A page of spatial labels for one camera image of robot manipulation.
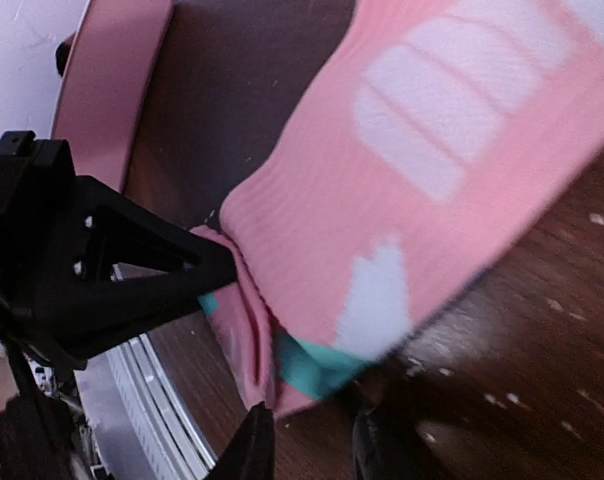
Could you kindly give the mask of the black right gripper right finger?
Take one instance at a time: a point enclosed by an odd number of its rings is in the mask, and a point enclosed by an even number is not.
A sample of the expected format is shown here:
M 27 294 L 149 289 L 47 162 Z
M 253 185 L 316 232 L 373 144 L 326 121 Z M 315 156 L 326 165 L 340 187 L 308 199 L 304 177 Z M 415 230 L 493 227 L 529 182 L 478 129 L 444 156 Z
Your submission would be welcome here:
M 377 411 L 361 409 L 352 430 L 353 479 L 413 479 L 409 439 Z

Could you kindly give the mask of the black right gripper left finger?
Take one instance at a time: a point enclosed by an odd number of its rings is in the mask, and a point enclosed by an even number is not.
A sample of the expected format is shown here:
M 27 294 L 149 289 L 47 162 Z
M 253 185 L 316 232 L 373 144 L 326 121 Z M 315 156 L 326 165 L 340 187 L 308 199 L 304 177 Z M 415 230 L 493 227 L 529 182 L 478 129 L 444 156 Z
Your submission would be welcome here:
M 275 422 L 264 402 L 247 413 L 205 480 L 273 480 Z

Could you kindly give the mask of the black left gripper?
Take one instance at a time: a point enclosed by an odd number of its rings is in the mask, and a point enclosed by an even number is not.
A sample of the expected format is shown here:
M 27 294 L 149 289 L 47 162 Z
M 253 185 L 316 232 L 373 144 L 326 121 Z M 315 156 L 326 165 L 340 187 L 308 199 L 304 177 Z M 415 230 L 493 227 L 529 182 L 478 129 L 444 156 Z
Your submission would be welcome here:
M 199 310 L 238 278 L 231 251 L 93 177 L 70 146 L 0 137 L 0 339 L 60 370 Z

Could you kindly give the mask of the pink sock with teal patches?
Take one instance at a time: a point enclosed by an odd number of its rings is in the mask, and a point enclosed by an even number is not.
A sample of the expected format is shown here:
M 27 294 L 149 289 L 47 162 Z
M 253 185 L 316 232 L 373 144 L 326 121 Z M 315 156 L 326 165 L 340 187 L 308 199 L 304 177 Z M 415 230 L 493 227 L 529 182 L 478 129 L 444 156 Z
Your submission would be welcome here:
M 379 361 L 604 146 L 604 1 L 360 1 L 219 231 L 201 304 L 247 406 L 303 410 Z

